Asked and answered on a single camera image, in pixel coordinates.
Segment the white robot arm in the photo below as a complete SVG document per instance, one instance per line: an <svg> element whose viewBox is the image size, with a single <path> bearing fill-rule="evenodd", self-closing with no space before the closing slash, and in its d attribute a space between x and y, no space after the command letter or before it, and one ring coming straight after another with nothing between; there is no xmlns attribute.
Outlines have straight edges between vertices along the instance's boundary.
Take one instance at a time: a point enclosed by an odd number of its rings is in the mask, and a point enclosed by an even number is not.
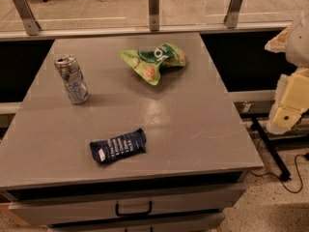
<svg viewBox="0 0 309 232"><path fill-rule="evenodd" d="M309 109L309 11L304 9L293 23L272 38L265 50L284 52L296 66L291 75L281 74L274 104L268 115L267 131L283 134L290 131Z"/></svg>

